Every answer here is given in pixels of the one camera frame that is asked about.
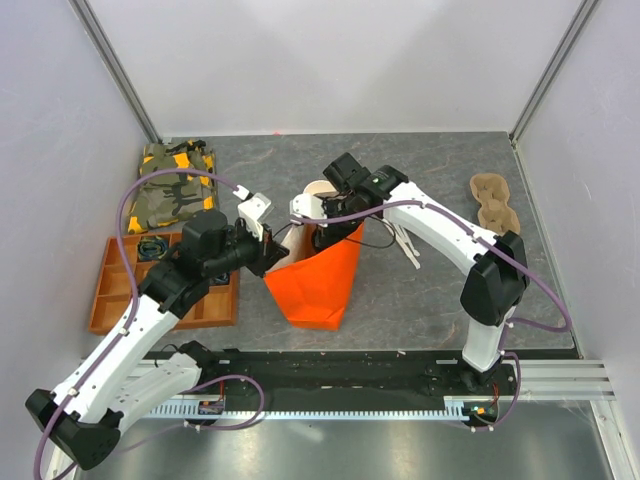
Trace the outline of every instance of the orange paper bag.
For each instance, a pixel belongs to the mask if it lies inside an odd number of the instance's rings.
[[[265,282],[294,327],[338,330],[349,304],[360,244],[342,240],[313,255],[313,229],[300,226],[287,234],[287,237],[294,236],[290,258],[284,259],[285,266],[276,264],[267,273]],[[363,229],[364,224],[348,238],[361,241]]]

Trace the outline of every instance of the gray table surface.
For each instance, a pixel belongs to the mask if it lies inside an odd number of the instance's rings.
[[[478,204],[469,180],[476,173],[503,175],[509,205],[522,226],[530,268],[553,285],[540,232],[506,133],[388,133],[297,136],[241,136],[206,139],[215,148],[218,173],[276,206],[268,218],[274,231],[287,223],[289,200],[344,152],[371,170],[390,164],[406,173],[428,195],[477,223]],[[220,187],[220,205],[236,218],[235,197]],[[389,235],[367,224],[364,240],[385,244]],[[398,246],[362,248],[349,308],[337,332],[292,327],[260,278],[242,271],[238,321],[234,327],[170,332],[156,345],[198,340],[211,349],[338,350],[460,349],[468,316],[459,297],[465,278],[443,255],[416,239],[421,268],[416,270]],[[561,325],[563,319],[535,285],[516,315]],[[571,334],[552,334],[516,326],[507,348],[572,348]]]
[[[121,446],[175,423],[140,420]],[[183,428],[124,455],[112,454],[74,478],[612,480],[613,475],[589,404],[570,402],[565,408],[519,403],[490,434],[401,420],[266,420],[237,432],[200,434]]]

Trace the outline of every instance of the white enclosure wall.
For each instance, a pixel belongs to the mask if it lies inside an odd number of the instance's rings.
[[[607,0],[520,143],[585,352],[640,447],[640,4]]]
[[[161,135],[510,130],[579,0],[90,0]]]
[[[84,353],[105,238],[145,140],[66,0],[3,2],[0,45],[0,465],[23,479],[39,439],[24,401]]]

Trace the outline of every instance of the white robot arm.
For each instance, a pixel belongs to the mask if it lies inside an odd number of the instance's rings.
[[[372,208],[377,208],[384,219],[435,247],[467,277],[461,303],[470,315],[470,322],[463,359],[478,372],[491,369],[499,358],[505,320],[513,314],[528,279],[476,239],[484,239],[526,265],[522,239],[512,232],[499,237],[467,222],[393,167],[384,166],[371,173],[347,153],[324,174],[339,192],[336,197],[318,199],[302,194],[290,204],[292,221],[319,225],[314,247],[321,250],[346,237],[363,221],[363,216],[357,218],[358,213]],[[408,204],[383,209],[384,204],[398,202]],[[352,220],[344,222],[340,217]]]
[[[246,193],[249,198],[238,205],[235,225],[228,225],[217,210],[199,212],[189,220],[182,241],[149,269],[139,285],[138,310],[128,328],[131,303],[76,371],[52,391],[39,389],[28,398],[27,409],[41,430],[68,402],[50,438],[82,469],[102,462],[121,435],[152,408],[198,385],[208,355],[201,345],[194,348],[197,342],[184,345],[134,382],[124,382],[149,349],[209,292],[210,280],[241,267],[263,276],[288,254],[262,223],[271,202],[259,193]],[[76,391],[74,385],[91,368],[95,369]]]

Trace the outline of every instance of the orange compartment tray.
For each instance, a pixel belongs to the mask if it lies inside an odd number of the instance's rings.
[[[173,245],[179,242],[182,234],[159,233],[126,235],[124,248],[127,259],[134,269],[136,282],[139,284],[149,269],[157,262],[139,262],[137,255],[138,242],[142,237],[164,237]],[[100,279],[96,287],[96,295],[91,310],[89,331],[96,335],[106,335],[120,320],[129,305],[130,289],[127,273],[124,269],[116,238],[107,240],[107,246],[102,259]],[[209,288],[209,293],[178,322],[174,330],[190,328],[230,327],[236,324],[238,299],[238,272],[233,272],[229,285],[219,285]]]

